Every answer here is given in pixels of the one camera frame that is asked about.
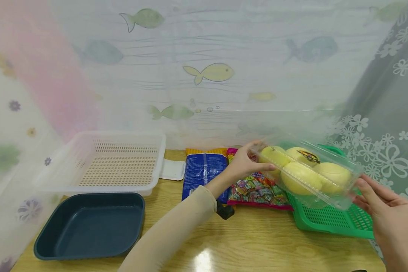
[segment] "plastic tray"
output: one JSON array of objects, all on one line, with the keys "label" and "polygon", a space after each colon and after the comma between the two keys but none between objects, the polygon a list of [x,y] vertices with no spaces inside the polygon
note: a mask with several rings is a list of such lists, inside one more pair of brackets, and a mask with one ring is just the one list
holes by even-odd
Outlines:
[{"label": "plastic tray", "polygon": [[[345,156],[344,152],[338,148],[332,146],[322,147]],[[354,204],[347,211],[340,211],[332,206],[326,206],[322,209],[309,209],[292,195],[288,194],[287,196],[295,210],[293,215],[298,229],[375,239],[373,237],[372,218]]]},{"label": "plastic tray", "polygon": [[123,255],[141,236],[145,201],[136,193],[74,195],[50,216],[33,251],[40,260]]},{"label": "plastic tray", "polygon": [[331,205],[340,210],[349,209],[350,194],[356,193],[354,184],[363,171],[362,166],[323,146],[296,140],[292,135],[281,138],[266,139],[267,147],[253,150],[260,162],[277,167],[276,171],[264,174],[308,208]]},{"label": "plastic tray", "polygon": [[150,195],[162,170],[166,136],[127,131],[85,131],[53,157],[39,177],[45,191],[136,192]]}]

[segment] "white plastic basket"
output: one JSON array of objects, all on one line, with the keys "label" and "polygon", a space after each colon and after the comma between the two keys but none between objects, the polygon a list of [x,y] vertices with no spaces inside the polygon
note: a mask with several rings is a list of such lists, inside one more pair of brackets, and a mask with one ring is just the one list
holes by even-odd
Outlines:
[{"label": "white plastic basket", "polygon": [[157,185],[166,148],[164,134],[85,131],[55,156],[42,180],[45,190],[81,193],[136,192]]}]

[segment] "dark blue plastic tray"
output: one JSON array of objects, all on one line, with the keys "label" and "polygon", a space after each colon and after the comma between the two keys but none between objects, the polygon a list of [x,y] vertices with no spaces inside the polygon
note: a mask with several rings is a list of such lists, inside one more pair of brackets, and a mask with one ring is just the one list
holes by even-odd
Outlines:
[{"label": "dark blue plastic tray", "polygon": [[123,255],[139,240],[145,201],[135,193],[74,195],[53,212],[36,239],[40,260]]}]

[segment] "table surface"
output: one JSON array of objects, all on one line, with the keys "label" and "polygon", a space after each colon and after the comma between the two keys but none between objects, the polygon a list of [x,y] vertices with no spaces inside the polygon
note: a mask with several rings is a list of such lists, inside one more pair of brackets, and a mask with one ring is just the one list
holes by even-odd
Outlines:
[{"label": "table surface", "polygon": [[[184,161],[184,151],[167,150],[165,158]],[[159,180],[145,197],[145,233],[181,200],[181,181]],[[115,272],[124,257],[75,261],[40,261],[33,243],[12,272]],[[218,215],[195,229],[166,264],[169,272],[384,272],[385,267],[367,240],[296,228],[291,212],[236,207],[229,220]]]}]

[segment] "sticker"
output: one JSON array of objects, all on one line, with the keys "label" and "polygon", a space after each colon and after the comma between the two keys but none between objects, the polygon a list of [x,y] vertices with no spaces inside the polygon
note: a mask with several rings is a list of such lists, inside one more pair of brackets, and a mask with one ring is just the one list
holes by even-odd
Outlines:
[{"label": "sticker", "polygon": [[297,150],[297,151],[301,153],[302,156],[304,156],[307,160],[311,162],[315,162],[315,163],[320,163],[320,160],[316,155],[311,154],[310,152],[307,152],[307,151],[302,151],[302,150]]}]

